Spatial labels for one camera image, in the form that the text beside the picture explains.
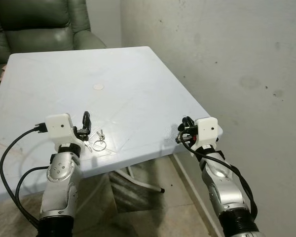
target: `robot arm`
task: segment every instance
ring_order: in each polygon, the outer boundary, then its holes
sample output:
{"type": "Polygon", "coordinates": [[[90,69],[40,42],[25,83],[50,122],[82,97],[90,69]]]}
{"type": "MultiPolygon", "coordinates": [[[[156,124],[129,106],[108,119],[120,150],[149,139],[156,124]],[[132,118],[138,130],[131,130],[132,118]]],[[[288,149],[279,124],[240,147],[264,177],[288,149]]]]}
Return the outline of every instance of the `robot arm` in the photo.
{"type": "Polygon", "coordinates": [[[215,150],[218,140],[217,119],[198,119],[194,125],[190,117],[185,117],[182,122],[176,141],[189,141],[190,150],[195,151],[202,179],[209,190],[210,200],[225,237],[264,237],[254,223],[254,217],[233,180],[233,172],[217,161],[208,159],[214,158],[230,166],[222,152],[215,150]]]}
{"type": "Polygon", "coordinates": [[[79,157],[90,134],[90,115],[84,113],[83,129],[80,130],[73,127],[68,114],[49,116],[45,123],[58,153],[51,156],[47,170],[37,236],[72,237],[77,189],[82,178],[79,157]]]}

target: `wall stain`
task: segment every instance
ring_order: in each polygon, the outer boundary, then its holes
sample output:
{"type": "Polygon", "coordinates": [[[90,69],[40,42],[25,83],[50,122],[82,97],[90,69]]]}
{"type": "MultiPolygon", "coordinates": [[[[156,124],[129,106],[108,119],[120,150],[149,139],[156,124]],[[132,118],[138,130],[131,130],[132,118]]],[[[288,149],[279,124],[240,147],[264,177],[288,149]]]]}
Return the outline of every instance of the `wall stain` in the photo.
{"type": "Polygon", "coordinates": [[[273,92],[273,96],[277,97],[277,98],[281,98],[281,97],[283,97],[283,95],[284,95],[284,91],[282,91],[282,90],[275,90],[273,92]]]}
{"type": "Polygon", "coordinates": [[[184,6],[184,5],[185,5],[185,0],[179,0],[179,4],[180,4],[181,6],[184,6]]]}
{"type": "Polygon", "coordinates": [[[277,51],[279,51],[279,50],[281,49],[281,44],[280,44],[280,42],[276,42],[276,43],[275,43],[275,49],[276,49],[277,51]]]}
{"type": "Polygon", "coordinates": [[[239,125],[238,121],[236,121],[236,120],[233,120],[232,123],[233,123],[235,126],[238,126],[238,125],[239,125]]]}
{"type": "Polygon", "coordinates": [[[258,88],[261,85],[261,82],[253,76],[243,76],[240,78],[239,84],[244,89],[252,90],[258,88]]]}

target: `concrete wall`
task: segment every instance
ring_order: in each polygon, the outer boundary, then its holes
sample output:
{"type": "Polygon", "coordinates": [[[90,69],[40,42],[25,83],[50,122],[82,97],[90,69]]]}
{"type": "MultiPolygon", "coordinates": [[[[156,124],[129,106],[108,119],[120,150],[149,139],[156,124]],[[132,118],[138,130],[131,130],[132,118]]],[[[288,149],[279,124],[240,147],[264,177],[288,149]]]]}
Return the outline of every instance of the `concrete wall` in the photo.
{"type": "MultiPolygon", "coordinates": [[[[296,0],[123,0],[121,23],[123,46],[150,46],[218,118],[260,230],[296,236],[296,0]]],[[[219,225],[197,162],[179,160],[219,225]]]]}
{"type": "Polygon", "coordinates": [[[120,0],[87,0],[91,32],[109,48],[121,47],[120,0]]]}

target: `table surface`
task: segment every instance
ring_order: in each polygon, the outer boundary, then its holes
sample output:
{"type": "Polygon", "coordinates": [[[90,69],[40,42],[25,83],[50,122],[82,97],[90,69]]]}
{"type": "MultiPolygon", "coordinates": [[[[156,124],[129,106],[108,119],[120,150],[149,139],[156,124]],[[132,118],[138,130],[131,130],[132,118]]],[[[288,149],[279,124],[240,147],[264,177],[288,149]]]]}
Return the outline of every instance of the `table surface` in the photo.
{"type": "MultiPolygon", "coordinates": [[[[184,151],[175,143],[182,117],[209,116],[149,47],[13,54],[0,85],[0,158],[48,115],[69,113],[80,128],[84,111],[90,143],[100,129],[107,143],[105,151],[81,154],[85,177],[184,151]]],[[[19,141],[4,163],[12,189],[30,168],[49,165],[53,153],[47,133],[19,141]]],[[[45,174],[30,174],[22,193],[42,191],[45,174]]],[[[0,200],[6,197],[0,179],[0,200]]]]}

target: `key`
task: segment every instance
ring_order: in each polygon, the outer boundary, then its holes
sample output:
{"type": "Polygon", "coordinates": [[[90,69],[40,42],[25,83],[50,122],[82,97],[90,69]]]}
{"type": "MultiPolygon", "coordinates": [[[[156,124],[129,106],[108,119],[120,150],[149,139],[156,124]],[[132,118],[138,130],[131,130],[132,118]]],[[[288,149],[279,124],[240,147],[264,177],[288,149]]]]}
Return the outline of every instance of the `key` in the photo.
{"type": "Polygon", "coordinates": [[[103,134],[103,130],[101,129],[101,133],[97,132],[99,139],[101,141],[101,144],[103,143],[103,141],[105,140],[105,135],[103,134]]]}
{"type": "Polygon", "coordinates": [[[89,148],[89,151],[92,152],[89,141],[84,141],[83,143],[87,148],[89,148]]]}

